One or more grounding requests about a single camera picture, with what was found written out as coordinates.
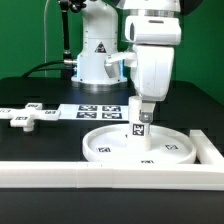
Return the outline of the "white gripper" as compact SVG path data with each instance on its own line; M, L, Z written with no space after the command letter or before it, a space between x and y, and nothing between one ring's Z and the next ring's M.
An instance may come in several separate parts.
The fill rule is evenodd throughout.
M141 102L139 120L152 122L155 103L167 95L171 79L174 45L181 41L177 18L128 16L125 21L125 40L131 47L125 52L106 57L105 65L124 61L131 68L130 77L137 93L147 101Z

